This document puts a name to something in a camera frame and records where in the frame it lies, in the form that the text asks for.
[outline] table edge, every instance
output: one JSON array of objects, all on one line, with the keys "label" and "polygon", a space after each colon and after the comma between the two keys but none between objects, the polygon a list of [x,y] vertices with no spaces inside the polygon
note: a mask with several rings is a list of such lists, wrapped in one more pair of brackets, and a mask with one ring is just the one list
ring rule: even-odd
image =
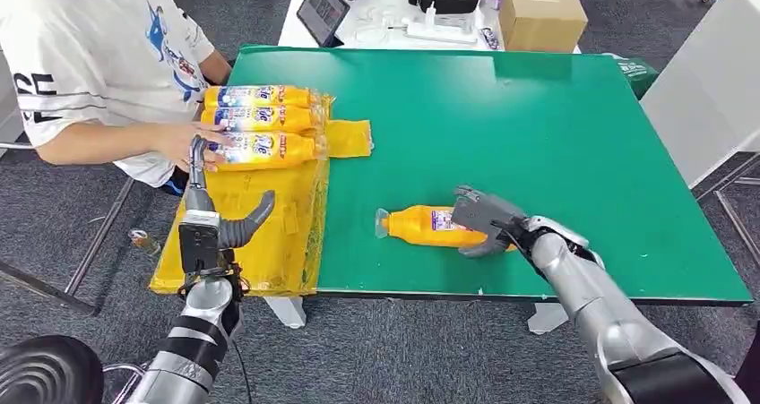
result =
[{"label": "table edge", "polygon": [[[445,294],[436,292],[378,292],[343,289],[318,289],[318,297],[365,298],[365,299],[407,299],[407,300],[445,300],[445,301],[501,301],[512,303],[558,303],[557,297],[543,295],[508,295],[508,294]],[[699,307],[742,307],[753,304],[752,299],[708,299],[708,298],[668,298],[647,297],[631,298],[638,305],[679,305]]]}]

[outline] tablet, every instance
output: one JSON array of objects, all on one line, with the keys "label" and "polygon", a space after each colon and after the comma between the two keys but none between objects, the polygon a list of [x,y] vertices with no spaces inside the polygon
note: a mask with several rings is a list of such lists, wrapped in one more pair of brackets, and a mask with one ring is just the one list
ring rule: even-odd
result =
[{"label": "tablet", "polygon": [[349,12],[343,0],[304,0],[296,12],[319,47],[335,47],[341,44],[335,31]]}]

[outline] person's hand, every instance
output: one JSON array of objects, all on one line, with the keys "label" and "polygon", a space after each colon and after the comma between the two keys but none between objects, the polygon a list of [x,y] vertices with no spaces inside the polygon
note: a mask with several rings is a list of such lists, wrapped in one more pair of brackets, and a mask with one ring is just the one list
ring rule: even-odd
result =
[{"label": "person's hand", "polygon": [[[209,142],[217,142],[223,145],[232,145],[232,140],[225,137],[220,131],[221,125],[211,125],[203,122],[191,122],[188,124],[155,124],[152,131],[153,150],[164,155],[175,165],[185,172],[189,169],[190,143],[196,135],[200,135]],[[206,150],[203,153],[206,169],[216,171],[217,164],[224,162],[224,157]]]}]

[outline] green tabletop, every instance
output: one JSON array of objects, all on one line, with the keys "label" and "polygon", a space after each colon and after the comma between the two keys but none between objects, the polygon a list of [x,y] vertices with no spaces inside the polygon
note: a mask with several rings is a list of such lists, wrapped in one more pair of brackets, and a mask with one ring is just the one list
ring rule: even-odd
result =
[{"label": "green tabletop", "polygon": [[331,163],[320,291],[551,297],[518,253],[375,237],[378,207],[452,205],[467,184],[586,236],[632,298],[751,301],[607,56],[243,47],[230,84],[316,88],[372,122],[372,156]]}]

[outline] gray carpet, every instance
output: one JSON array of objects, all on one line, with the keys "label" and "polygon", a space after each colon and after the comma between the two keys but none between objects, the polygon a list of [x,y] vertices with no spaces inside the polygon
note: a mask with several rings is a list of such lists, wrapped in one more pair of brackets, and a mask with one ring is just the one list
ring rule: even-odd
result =
[{"label": "gray carpet", "polygon": [[[232,57],[243,42],[276,43],[289,0],[176,0]],[[640,56],[662,68],[701,17],[696,0],[583,0],[589,29],[581,46]],[[626,36],[631,30],[634,35]],[[721,175],[737,158],[716,172]],[[0,261],[63,287],[124,176],[114,167],[51,167],[34,154],[0,159]],[[727,193],[760,238],[753,188]],[[760,271],[713,197],[702,206],[753,295]],[[162,240],[177,199],[137,184],[81,296],[100,307],[84,317],[0,280],[0,346],[40,334],[72,335],[105,362],[149,359],[182,306],[146,289],[154,261],[133,249],[129,228]],[[260,299],[245,302],[239,346],[261,403],[567,403],[597,402],[592,366],[572,328],[527,332],[530,305],[311,297],[306,328],[282,327]],[[756,305],[743,308],[645,307],[676,340],[731,372],[754,334]],[[119,379],[110,379],[117,383]],[[237,358],[228,355],[214,403],[245,403]]]}]

